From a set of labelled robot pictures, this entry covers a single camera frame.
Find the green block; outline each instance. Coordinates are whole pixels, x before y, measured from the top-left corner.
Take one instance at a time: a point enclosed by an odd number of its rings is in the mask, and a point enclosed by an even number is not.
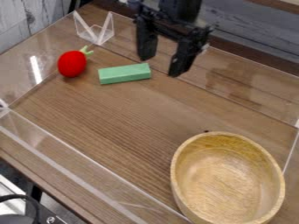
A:
[[[138,81],[150,78],[150,68],[146,63],[132,66],[114,66],[97,70],[100,84],[124,81]]]

